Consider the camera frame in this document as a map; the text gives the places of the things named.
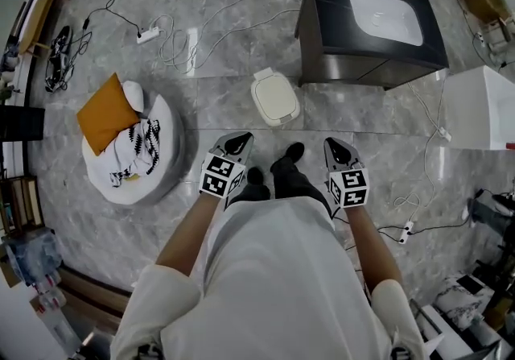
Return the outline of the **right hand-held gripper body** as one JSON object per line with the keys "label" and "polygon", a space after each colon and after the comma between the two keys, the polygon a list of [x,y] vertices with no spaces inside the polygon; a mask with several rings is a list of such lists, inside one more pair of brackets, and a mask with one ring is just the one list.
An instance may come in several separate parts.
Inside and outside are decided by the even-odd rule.
{"label": "right hand-held gripper body", "polygon": [[369,170],[361,162],[329,165],[328,192],[341,208],[365,205],[369,197]]}

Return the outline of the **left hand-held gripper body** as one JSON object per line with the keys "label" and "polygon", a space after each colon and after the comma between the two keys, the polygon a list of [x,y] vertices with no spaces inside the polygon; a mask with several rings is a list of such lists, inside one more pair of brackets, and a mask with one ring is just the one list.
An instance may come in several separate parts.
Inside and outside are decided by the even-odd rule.
{"label": "left hand-held gripper body", "polygon": [[239,187],[246,166],[228,158],[208,153],[202,163],[200,191],[225,199]]}

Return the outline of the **beige plastic bin lid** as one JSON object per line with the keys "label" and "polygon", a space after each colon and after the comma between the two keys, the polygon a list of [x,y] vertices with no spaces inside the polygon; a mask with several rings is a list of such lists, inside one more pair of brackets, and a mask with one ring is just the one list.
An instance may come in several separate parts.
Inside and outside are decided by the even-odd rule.
{"label": "beige plastic bin lid", "polygon": [[253,77],[251,95],[261,116],[265,111],[300,108],[290,81],[281,73],[266,68],[254,73]]}

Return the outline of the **person's right forearm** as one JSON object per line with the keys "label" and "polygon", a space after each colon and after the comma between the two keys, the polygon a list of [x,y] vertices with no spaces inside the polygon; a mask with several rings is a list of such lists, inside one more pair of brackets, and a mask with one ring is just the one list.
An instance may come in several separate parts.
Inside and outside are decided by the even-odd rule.
{"label": "person's right forearm", "polygon": [[372,219],[363,206],[345,210],[356,245],[365,284],[370,292],[381,282],[402,282],[401,272]]}

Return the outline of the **person's black right shoe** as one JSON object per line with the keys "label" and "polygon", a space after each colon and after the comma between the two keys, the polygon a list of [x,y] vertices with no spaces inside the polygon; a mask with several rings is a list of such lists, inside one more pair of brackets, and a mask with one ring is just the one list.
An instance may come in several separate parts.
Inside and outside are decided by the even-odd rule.
{"label": "person's black right shoe", "polygon": [[283,158],[289,159],[292,163],[298,163],[303,157],[305,146],[301,142],[292,143],[285,151]]}

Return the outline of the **person's dark trousers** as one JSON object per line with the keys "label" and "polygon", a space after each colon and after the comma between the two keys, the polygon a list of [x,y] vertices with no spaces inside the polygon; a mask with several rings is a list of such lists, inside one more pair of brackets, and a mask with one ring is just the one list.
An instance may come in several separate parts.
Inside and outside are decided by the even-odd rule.
{"label": "person's dark trousers", "polygon": [[[274,178],[274,192],[276,199],[291,197],[310,197],[320,202],[331,215],[331,208],[323,194],[302,174],[289,159],[283,157],[276,161],[270,169]],[[238,201],[268,201],[271,198],[270,190],[265,185],[246,184],[229,205]]]}

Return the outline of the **grey round floor cushion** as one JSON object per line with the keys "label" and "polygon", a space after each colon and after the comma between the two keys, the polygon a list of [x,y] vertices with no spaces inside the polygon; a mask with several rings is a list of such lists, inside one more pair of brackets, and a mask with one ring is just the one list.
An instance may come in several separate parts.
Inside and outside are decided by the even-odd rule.
{"label": "grey round floor cushion", "polygon": [[159,163],[149,176],[123,182],[115,188],[101,177],[97,166],[99,157],[94,155],[86,139],[82,139],[81,149],[87,175],[92,185],[107,200],[117,205],[154,205],[161,201],[178,183],[183,174],[185,135],[181,117],[173,104],[153,89],[143,91],[145,118],[158,120]]}

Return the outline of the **black and white patterned blanket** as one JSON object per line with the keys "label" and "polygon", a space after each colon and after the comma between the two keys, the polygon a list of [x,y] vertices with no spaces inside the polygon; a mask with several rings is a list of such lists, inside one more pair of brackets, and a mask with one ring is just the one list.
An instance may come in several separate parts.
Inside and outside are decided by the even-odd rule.
{"label": "black and white patterned blanket", "polygon": [[102,164],[113,187],[154,171],[159,164],[160,130],[158,120],[143,119],[121,131],[107,146]]}

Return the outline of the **dark vanity cabinet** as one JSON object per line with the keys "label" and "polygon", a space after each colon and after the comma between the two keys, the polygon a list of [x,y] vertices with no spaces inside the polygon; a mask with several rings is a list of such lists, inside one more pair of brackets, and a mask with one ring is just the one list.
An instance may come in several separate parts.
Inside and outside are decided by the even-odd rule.
{"label": "dark vanity cabinet", "polygon": [[411,5],[422,30],[422,46],[380,39],[363,32],[349,0],[302,0],[295,38],[301,48],[299,83],[373,85],[393,89],[448,68],[443,37],[428,0]]}

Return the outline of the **small white pillow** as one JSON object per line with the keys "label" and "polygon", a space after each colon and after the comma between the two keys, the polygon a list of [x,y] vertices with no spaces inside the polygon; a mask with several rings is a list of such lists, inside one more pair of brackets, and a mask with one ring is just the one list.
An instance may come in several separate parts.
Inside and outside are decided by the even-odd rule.
{"label": "small white pillow", "polygon": [[122,83],[122,91],[130,107],[137,113],[142,113],[145,109],[142,86],[135,81],[124,81]]}

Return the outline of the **person's white shirt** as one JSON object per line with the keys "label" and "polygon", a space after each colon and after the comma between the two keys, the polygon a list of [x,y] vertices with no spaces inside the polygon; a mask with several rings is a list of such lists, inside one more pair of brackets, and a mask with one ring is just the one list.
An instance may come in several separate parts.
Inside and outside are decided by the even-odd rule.
{"label": "person's white shirt", "polygon": [[189,276],[144,268],[111,360],[150,343],[163,360],[390,360],[395,346],[428,358],[401,284],[370,292],[307,197],[230,205]]}

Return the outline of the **orange pillow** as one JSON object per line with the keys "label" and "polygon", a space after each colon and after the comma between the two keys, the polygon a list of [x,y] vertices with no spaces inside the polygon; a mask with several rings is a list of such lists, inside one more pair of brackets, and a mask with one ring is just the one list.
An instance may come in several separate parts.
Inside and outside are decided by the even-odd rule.
{"label": "orange pillow", "polygon": [[96,156],[99,156],[117,135],[139,122],[114,73],[77,113],[80,129]]}

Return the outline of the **brown slatted wooden panel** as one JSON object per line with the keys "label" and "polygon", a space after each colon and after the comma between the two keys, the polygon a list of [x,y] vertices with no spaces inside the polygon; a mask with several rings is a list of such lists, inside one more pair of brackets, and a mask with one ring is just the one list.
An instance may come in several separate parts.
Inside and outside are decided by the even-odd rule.
{"label": "brown slatted wooden panel", "polygon": [[122,318],[131,292],[93,279],[66,265],[61,265],[58,273],[60,286],[66,292],[109,315]]}

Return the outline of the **red label plastic bottle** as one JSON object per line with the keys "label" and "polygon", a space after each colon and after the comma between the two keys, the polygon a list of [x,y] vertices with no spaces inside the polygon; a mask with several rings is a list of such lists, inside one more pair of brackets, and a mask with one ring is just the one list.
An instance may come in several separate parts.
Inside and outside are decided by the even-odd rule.
{"label": "red label plastic bottle", "polygon": [[59,272],[53,271],[45,275],[42,279],[33,283],[32,287],[37,291],[39,295],[44,295],[45,293],[51,291],[53,288],[56,288],[60,282],[61,277]]}
{"label": "red label plastic bottle", "polygon": [[61,309],[67,303],[66,297],[60,289],[39,295],[39,311],[46,313]]}

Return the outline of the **wooden bench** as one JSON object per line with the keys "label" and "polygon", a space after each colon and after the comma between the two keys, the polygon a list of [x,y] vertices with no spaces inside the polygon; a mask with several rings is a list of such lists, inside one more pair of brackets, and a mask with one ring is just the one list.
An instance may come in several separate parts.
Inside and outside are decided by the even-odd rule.
{"label": "wooden bench", "polygon": [[51,47],[45,43],[40,43],[39,38],[42,34],[44,24],[47,16],[50,13],[52,5],[55,0],[36,0],[35,5],[29,15],[28,22],[25,26],[23,35],[19,40],[18,54],[24,55],[26,53],[34,56],[35,48],[42,48],[50,51]]}

